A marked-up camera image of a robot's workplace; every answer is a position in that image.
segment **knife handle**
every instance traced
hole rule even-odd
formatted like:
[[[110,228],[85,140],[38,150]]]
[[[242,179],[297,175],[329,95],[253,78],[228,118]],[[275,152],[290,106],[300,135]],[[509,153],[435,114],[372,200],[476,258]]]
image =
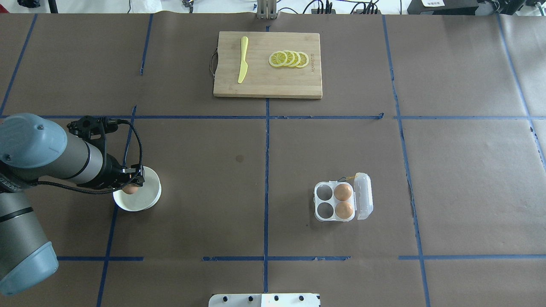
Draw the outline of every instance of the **knife handle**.
[[[241,37],[241,62],[246,62],[246,50],[248,48],[248,37]]]

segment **cutting board handle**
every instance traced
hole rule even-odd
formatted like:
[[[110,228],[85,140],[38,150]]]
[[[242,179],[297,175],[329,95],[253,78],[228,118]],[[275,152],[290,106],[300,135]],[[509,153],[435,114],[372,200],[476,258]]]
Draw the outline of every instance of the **cutting board handle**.
[[[214,69],[212,69],[212,66],[214,65],[214,58],[216,58],[216,67]],[[214,53],[210,57],[209,70],[210,70],[210,73],[212,74],[213,79],[215,78],[216,68],[218,68],[218,48],[216,48],[216,50],[214,51]]]

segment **wooden cutting board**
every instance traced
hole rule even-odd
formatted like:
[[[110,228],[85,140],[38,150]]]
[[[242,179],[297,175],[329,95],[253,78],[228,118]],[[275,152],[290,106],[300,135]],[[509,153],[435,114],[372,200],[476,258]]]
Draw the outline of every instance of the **wooden cutting board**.
[[[248,72],[238,84],[241,37],[248,37]],[[310,62],[304,68],[269,65],[275,51],[305,52]],[[322,98],[321,40],[318,33],[226,32],[218,37],[218,66],[214,96],[256,98]]]

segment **white bowl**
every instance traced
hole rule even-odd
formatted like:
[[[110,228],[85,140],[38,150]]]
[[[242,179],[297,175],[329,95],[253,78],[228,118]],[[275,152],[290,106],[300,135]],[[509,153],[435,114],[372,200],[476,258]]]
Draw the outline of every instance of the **white bowl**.
[[[161,182],[153,169],[144,166],[144,185],[134,194],[121,190],[114,192],[114,201],[125,211],[142,211],[151,208],[161,196]]]

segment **knife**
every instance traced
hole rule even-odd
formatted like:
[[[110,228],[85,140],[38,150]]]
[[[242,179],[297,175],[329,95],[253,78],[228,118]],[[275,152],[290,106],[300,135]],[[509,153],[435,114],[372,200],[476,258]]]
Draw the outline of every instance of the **knife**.
[[[239,84],[242,83],[242,81],[246,77],[246,72],[248,70],[248,64],[246,63],[246,50],[248,48],[248,37],[243,36],[241,37],[241,67],[239,68],[239,80],[237,81]]]

